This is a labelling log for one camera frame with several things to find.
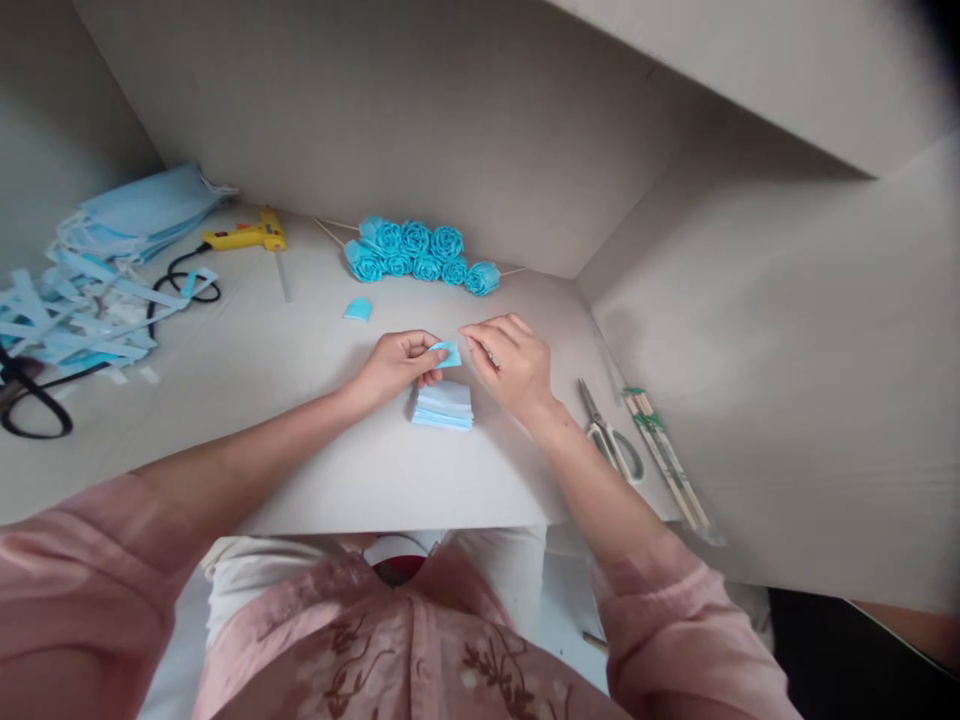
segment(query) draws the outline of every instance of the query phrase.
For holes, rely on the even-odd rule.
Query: surgical mask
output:
[[[192,163],[181,165],[80,203],[57,227],[56,244],[104,262],[140,265],[238,192],[210,184]]]

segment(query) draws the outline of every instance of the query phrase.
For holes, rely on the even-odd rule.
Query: scissors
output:
[[[604,421],[603,416],[597,409],[597,404],[593,401],[590,389],[583,381],[583,378],[577,378],[577,382],[580,385],[580,395],[583,396],[583,402],[587,406],[587,412],[590,413],[590,419],[592,420],[590,426],[587,428],[587,437],[593,440],[597,449],[607,458],[607,462],[609,462],[613,466],[613,469],[619,472],[627,482],[639,482],[643,479],[643,461],[640,460],[640,455],[637,453],[636,448],[634,448],[631,442],[621,435],[619,431],[615,430],[612,425]],[[636,470],[635,473],[627,465],[627,461],[624,458],[624,451],[630,456],[630,460],[633,462],[633,467]]]

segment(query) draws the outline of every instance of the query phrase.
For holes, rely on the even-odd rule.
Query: blue paper flower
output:
[[[421,255],[413,259],[413,276],[417,280],[424,280],[426,282],[439,280],[442,270],[443,263],[433,255]]]
[[[391,255],[384,264],[387,266],[387,272],[394,277],[403,277],[413,271],[413,260],[406,255]]]
[[[360,244],[380,257],[386,258],[400,252],[403,232],[400,226],[376,215],[360,223]]]
[[[500,285],[500,271],[493,263],[477,263],[470,268],[467,279],[463,284],[467,286],[467,290],[477,297],[483,297],[496,290]]]
[[[383,279],[383,261],[365,245],[351,240],[343,248],[350,271],[360,282],[380,282]]]
[[[371,215],[362,223],[360,223],[360,238],[363,240],[369,240],[370,242],[376,242],[377,240],[377,230],[380,229],[380,226],[383,225],[384,219],[378,215]]]
[[[400,241],[402,239],[403,231],[396,223],[385,222],[377,228],[377,245],[387,257],[400,252]]]
[[[463,235],[456,228],[441,225],[430,238],[430,252],[441,260],[452,260],[463,252]]]
[[[401,252],[410,257],[417,257],[430,251],[430,231],[423,223],[407,220],[401,232],[403,234],[400,240]]]
[[[447,285],[463,285],[463,281],[467,279],[466,258],[460,255],[453,260],[447,260],[443,264],[443,272],[440,273],[440,277]]]

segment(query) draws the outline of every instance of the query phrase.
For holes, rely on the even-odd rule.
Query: person's left hand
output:
[[[428,348],[440,338],[426,330],[387,333],[381,337],[349,386],[370,410],[390,402],[414,380],[417,387],[443,379],[436,366],[447,357],[446,350]]]

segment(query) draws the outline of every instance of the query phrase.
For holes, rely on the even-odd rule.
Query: white pants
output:
[[[451,530],[444,545],[454,545],[473,562],[510,614],[517,632],[536,642],[540,624],[545,526]],[[207,647],[242,607],[274,585],[299,575],[325,558],[343,553],[322,536],[224,537],[201,565],[213,583]]]

